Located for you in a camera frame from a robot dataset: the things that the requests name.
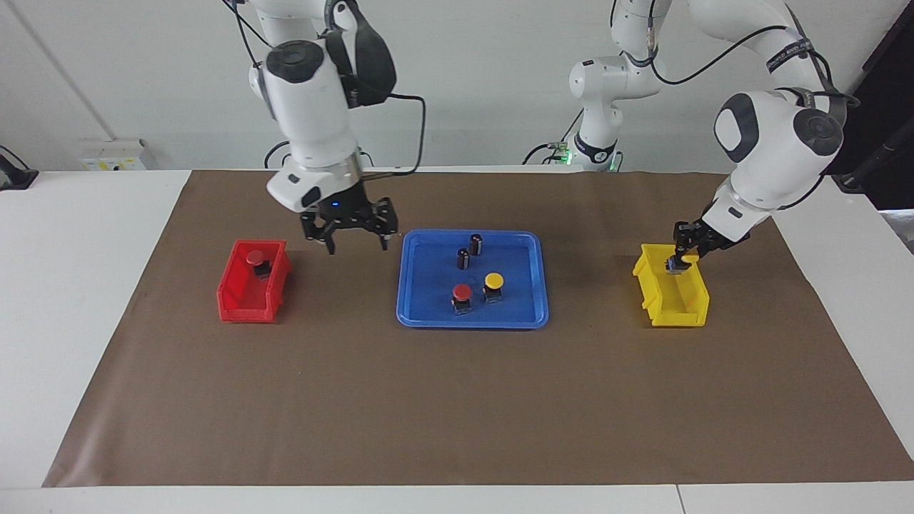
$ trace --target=white wall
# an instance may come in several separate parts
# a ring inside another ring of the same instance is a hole
[[[839,87],[860,67],[908,0],[794,0]],[[247,86],[247,56],[219,0],[0,0],[0,142],[44,169],[78,167],[79,139],[103,125],[145,139],[162,167],[256,167],[283,139]],[[401,93],[430,102],[426,164],[512,164],[557,139],[579,109],[568,92],[578,60],[615,55],[610,0],[364,0],[387,40]],[[25,20],[13,19],[15,9]],[[242,7],[256,26],[256,17]],[[38,44],[29,41],[33,29]],[[42,45],[91,109],[56,76]],[[674,4],[661,48],[682,77],[726,45],[699,32]],[[760,58],[741,49],[686,85],[620,102],[628,169],[726,171],[712,123],[734,92],[769,87]],[[388,102],[354,112],[379,166],[415,155],[419,111]]]

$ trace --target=yellow push button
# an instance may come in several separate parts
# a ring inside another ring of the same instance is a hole
[[[489,289],[501,289],[505,285],[505,278],[499,273],[489,273],[485,276],[485,286]]]

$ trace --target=power outlet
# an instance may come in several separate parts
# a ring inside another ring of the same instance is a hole
[[[155,160],[139,139],[84,141],[82,167],[88,171],[156,169]]]

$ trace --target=black cylinder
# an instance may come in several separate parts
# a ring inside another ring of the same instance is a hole
[[[457,267],[462,270],[470,267],[470,253],[465,248],[457,251]]]
[[[470,255],[478,256],[483,254],[483,236],[473,234],[470,236]]]

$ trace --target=brown paper mat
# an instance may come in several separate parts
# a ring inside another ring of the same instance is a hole
[[[303,240],[267,173],[197,171],[46,487],[822,482],[912,463],[777,228],[703,261],[708,324],[655,329],[632,267],[721,176],[419,175],[370,185],[402,232],[531,230],[551,319],[427,331],[395,316],[400,238]],[[224,325],[236,239],[285,239],[275,326]]]

